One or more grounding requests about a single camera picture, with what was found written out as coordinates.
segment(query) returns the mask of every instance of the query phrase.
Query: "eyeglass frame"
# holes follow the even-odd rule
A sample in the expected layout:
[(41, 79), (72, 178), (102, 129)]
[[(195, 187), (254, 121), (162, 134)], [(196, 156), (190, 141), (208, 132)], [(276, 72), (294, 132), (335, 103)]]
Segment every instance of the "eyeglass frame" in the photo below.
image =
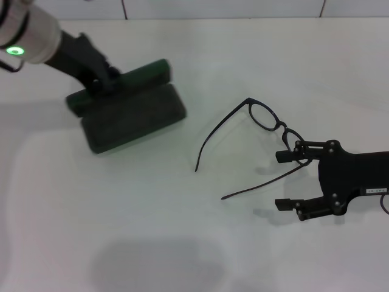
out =
[[(216, 131), (226, 122), (228, 121), (237, 111), (239, 111), (242, 107), (244, 107), (245, 105), (249, 105), (249, 114), (251, 116), (251, 118), (253, 119), (253, 121), (258, 125), (260, 126), (262, 129), (266, 130), (266, 131), (270, 131), (270, 132), (274, 132), (276, 130), (278, 130), (281, 126), (284, 127), (284, 133), (282, 134), (282, 141), (284, 142), (286, 148), (289, 150), (289, 151), (292, 151), (292, 149), (290, 148), (289, 146), (289, 143), (287, 141), (287, 134), (288, 133), (291, 133), (293, 135), (295, 135), (296, 137), (299, 138), (300, 141), (304, 141), (304, 139), (302, 138), (302, 136), (300, 134), (298, 134), (295, 130), (292, 130), (290, 128), (287, 127), (286, 123), (285, 122), (282, 122), (278, 116), (274, 113), (274, 111), (268, 107), (267, 105), (265, 105), (263, 102), (260, 102), (259, 100), (256, 100), (256, 99), (252, 99), (251, 97), (245, 99), (243, 102), (241, 102), (235, 109), (233, 109), (228, 115), (225, 116), (225, 118), (223, 118), (223, 120), (212, 130), (212, 132), (207, 136), (207, 138), (205, 139), (203, 145), (201, 146), (201, 149), (200, 149), (200, 152), (199, 152), (199, 156), (198, 156), (198, 160), (197, 160), (197, 164), (196, 164), (196, 169), (195, 169), (195, 172), (198, 171), (198, 168), (199, 168), (199, 163), (200, 163), (200, 158), (201, 158), (201, 154), (202, 154), (202, 150), (204, 149), (204, 146), (206, 145), (206, 143), (208, 142), (208, 140), (213, 136), (213, 134), (216, 133)], [(266, 110), (268, 110), (268, 112), (271, 113), (271, 115), (273, 115), (276, 123), (275, 123), (275, 126), (273, 128), (268, 128), (268, 127), (265, 127), (264, 125), (262, 125), (261, 123), (259, 123), (259, 121), (256, 120), (256, 118), (254, 118), (254, 115), (252, 113), (252, 107), (253, 105), (260, 105), (262, 106), (263, 108), (265, 108)], [(284, 178), (285, 176), (287, 175), (290, 175), (291, 173), (294, 173), (296, 172), (297, 170), (300, 170), (301, 168), (309, 165), (310, 163), (312, 162), (311, 159), (308, 159), (306, 162), (301, 162), (301, 161), (297, 161), (297, 163), (299, 164), (299, 166), (293, 170), (291, 170), (290, 172), (287, 172), (285, 173), (284, 175), (281, 175), (271, 181), (268, 181), (264, 184), (261, 184), (259, 186), (256, 186), (256, 187), (252, 187), (252, 188), (249, 188), (249, 189), (246, 189), (246, 190), (242, 190), (242, 191), (239, 191), (239, 192), (236, 192), (236, 193), (232, 193), (231, 195), (227, 195), (227, 196), (224, 196), (222, 197), (221, 199), (222, 200), (225, 200), (225, 199), (228, 199), (230, 198), (231, 196), (235, 196), (235, 195), (238, 195), (240, 193), (244, 193), (244, 192), (248, 192), (250, 190), (254, 190), (254, 189), (259, 189), (260, 187), (263, 187), (263, 186), (266, 186), (274, 181), (277, 181), (281, 178)]]

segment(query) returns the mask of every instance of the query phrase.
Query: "eyeglasses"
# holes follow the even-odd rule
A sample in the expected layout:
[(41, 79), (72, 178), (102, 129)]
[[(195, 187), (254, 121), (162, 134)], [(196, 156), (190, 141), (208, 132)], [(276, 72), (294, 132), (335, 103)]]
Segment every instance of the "eyeglasses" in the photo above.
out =
[[(202, 145), (202, 147), (200, 149), (199, 157), (197, 159), (197, 164), (196, 164), (196, 170), (195, 170), (196, 172), (198, 171), (198, 168), (199, 168), (202, 150), (204, 149), (204, 146), (206, 145), (208, 140), (212, 137), (213, 134), (215, 134), (215, 132), (229, 118), (231, 118), (237, 111), (239, 111), (245, 105), (249, 105), (249, 113), (250, 113), (251, 118), (261, 128), (263, 128), (263, 129), (265, 129), (267, 131), (273, 132), (273, 131), (279, 129), (281, 126), (284, 127), (284, 133), (282, 134), (282, 141), (284, 142), (286, 148), (289, 151), (293, 151), (294, 150), (295, 143), (297, 141), (304, 141), (304, 139), (296, 131), (288, 128), (287, 125), (284, 122), (280, 121), (280, 119), (277, 117), (277, 115), (267, 105), (265, 105), (262, 102), (259, 102), (259, 101), (255, 100), (255, 99), (248, 98), (248, 99), (245, 99), (243, 102), (241, 102), (241, 104), (238, 105), (231, 113), (229, 113), (216, 126), (216, 128), (213, 129), (212, 132), (208, 135), (208, 137), (206, 138), (206, 140), (204, 141), (204, 143), (203, 143), (203, 145)], [(285, 174), (283, 174), (283, 175), (281, 175), (281, 176), (279, 176), (279, 177), (277, 177), (275, 179), (272, 179), (271, 181), (268, 181), (268, 182), (266, 182), (264, 184), (260, 184), (259, 186), (251, 187), (251, 188), (246, 189), (246, 190), (241, 190), (239, 192), (232, 193), (231, 195), (224, 196), (221, 199), (225, 200), (225, 199), (231, 198), (232, 196), (239, 195), (240, 193), (249, 192), (251, 190), (255, 190), (255, 189), (259, 189), (260, 187), (264, 187), (264, 186), (266, 186), (268, 184), (271, 184), (271, 183), (273, 183), (275, 181), (278, 181), (281, 178), (284, 178), (285, 176), (288, 176), (288, 175), (296, 172), (297, 170), (302, 169), (304, 166), (309, 165), (311, 162), (312, 162), (312, 160), (307, 160), (307, 159), (301, 160), (301, 161), (297, 161), (299, 166), (296, 167), (295, 169), (291, 170), (290, 172), (287, 172), (287, 173), (285, 173)]]

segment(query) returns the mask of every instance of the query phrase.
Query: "label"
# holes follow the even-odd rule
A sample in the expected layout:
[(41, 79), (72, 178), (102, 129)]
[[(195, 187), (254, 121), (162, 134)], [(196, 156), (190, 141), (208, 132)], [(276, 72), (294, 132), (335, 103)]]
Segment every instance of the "label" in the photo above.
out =
[(387, 193), (388, 189), (383, 187), (381, 189), (366, 189), (366, 193)]

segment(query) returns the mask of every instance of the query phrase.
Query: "green indicator light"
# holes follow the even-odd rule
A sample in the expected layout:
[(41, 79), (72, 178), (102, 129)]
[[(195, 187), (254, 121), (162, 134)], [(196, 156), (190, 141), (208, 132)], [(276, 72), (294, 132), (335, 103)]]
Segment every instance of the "green indicator light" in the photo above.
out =
[(11, 55), (22, 55), (24, 53), (24, 49), (21, 47), (9, 47), (7, 49), (7, 53)]

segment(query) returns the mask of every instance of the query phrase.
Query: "white table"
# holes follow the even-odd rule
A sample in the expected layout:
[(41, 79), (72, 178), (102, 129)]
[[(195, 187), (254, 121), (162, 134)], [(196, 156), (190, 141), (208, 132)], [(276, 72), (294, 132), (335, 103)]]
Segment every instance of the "white table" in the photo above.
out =
[(344, 219), (299, 222), (276, 198), (321, 196), (317, 164), (227, 201), (295, 165), (281, 130), (389, 150), (389, 19), (68, 21), (123, 72), (170, 60), (180, 124), (93, 155), (64, 98), (81, 86), (45, 65), (0, 72), (0, 290), (34, 292), (387, 291), (389, 216), (358, 198)]

